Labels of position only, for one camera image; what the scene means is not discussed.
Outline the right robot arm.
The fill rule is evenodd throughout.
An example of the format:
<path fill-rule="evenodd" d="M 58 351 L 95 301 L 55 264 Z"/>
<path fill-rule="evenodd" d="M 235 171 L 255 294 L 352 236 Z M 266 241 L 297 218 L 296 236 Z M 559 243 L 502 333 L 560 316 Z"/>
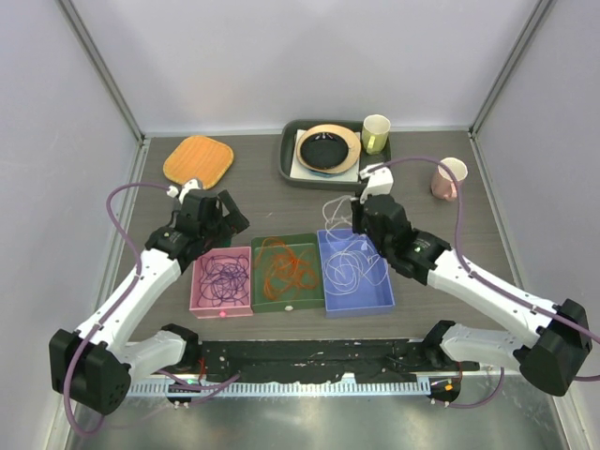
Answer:
<path fill-rule="evenodd" d="M 365 235 L 401 276 L 448 293 L 502 330 L 440 321 L 427 334 L 423 356 L 436 370 L 477 362 L 517 370 L 535 388 L 564 396 L 593 348 L 585 308 L 537 297 L 493 276 L 429 232 L 415 229 L 389 194 L 351 201 L 352 229 Z"/>

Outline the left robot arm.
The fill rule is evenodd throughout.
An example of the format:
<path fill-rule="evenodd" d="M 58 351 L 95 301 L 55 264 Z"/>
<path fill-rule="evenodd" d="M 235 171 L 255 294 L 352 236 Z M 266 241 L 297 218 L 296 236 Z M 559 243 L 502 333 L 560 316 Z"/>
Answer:
<path fill-rule="evenodd" d="M 249 226 L 227 190 L 192 188 L 179 195 L 168 225 L 153 231 L 131 272 L 73 332 L 49 343 L 52 389 L 97 413 L 113 413 L 129 387 L 164 368 L 192 372 L 200 361 L 197 333 L 173 323 L 152 337 L 129 339 L 159 297 L 202 255 Z"/>

